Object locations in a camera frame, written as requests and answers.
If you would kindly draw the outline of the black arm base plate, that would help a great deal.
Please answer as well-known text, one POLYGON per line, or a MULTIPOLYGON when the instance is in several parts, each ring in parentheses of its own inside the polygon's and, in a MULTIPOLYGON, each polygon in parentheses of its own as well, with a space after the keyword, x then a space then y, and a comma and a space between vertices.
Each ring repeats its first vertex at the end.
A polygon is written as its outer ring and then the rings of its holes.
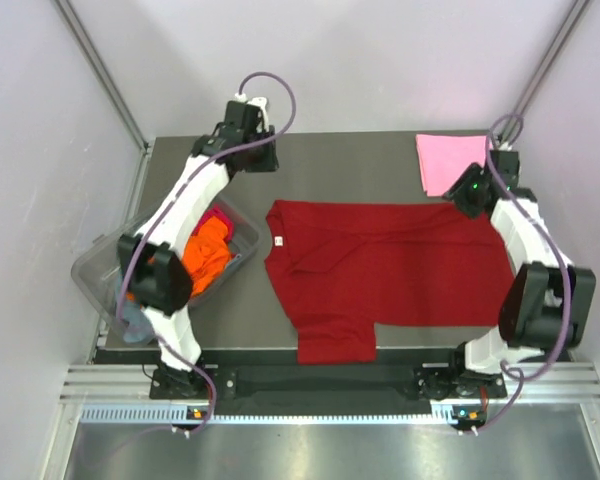
POLYGON ((409 400, 503 399, 500 375, 459 379, 444 366, 408 364, 212 365, 203 371, 222 400, 256 393, 395 392, 409 400))

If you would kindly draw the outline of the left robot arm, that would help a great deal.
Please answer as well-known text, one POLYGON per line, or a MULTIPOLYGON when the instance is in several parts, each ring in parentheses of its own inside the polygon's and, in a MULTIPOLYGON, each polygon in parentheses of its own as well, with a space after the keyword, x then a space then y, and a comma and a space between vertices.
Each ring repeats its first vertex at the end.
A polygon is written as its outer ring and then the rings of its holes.
POLYGON ((153 216, 117 242, 121 290, 139 306, 160 345, 154 380, 185 397, 207 389, 207 374, 195 365, 201 347, 189 318, 194 281, 184 264, 186 245, 236 173, 277 169, 268 104, 265 97, 244 94, 229 101, 212 133, 194 142, 183 172, 153 216))

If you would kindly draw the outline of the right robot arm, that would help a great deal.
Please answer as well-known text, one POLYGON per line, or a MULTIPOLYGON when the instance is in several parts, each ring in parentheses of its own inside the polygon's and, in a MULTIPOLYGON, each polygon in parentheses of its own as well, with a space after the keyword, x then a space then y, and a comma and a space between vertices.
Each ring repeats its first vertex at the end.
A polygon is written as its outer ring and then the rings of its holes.
POLYGON ((473 395, 504 378, 535 381, 582 341, 596 276, 555 244, 535 195, 519 185, 519 170, 516 151, 491 148, 484 165, 471 164, 443 196, 499 234, 515 269, 497 325, 453 352, 444 398, 473 395))

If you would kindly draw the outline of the red t shirt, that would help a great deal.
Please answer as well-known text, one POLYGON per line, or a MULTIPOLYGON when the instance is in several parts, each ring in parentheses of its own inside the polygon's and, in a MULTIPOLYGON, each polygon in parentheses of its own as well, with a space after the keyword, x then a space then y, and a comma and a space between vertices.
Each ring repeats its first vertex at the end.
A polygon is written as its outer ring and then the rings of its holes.
POLYGON ((513 282, 486 216, 449 203, 278 200, 265 268, 304 365, 371 362, 377 325, 493 327, 513 282))

